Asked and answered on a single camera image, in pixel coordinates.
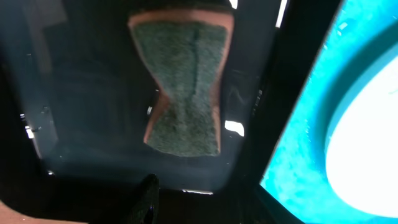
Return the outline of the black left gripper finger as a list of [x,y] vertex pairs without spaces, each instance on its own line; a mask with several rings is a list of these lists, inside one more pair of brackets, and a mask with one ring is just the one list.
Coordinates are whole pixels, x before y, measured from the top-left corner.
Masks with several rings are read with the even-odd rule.
[[159,213],[159,179],[148,175],[121,208],[121,224],[156,224]]

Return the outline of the green scrubbing sponge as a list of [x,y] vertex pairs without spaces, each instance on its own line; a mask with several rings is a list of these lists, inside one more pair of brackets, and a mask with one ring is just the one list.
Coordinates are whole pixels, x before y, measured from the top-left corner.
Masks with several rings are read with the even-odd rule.
[[127,25],[159,89],[144,143],[180,157],[218,156],[220,88],[232,13],[162,9],[131,15]]

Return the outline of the white plate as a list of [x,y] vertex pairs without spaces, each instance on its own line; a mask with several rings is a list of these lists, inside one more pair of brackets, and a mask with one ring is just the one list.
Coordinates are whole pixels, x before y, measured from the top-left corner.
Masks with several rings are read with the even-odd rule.
[[326,175],[342,201],[397,217],[397,45],[349,86],[331,117],[325,149]]

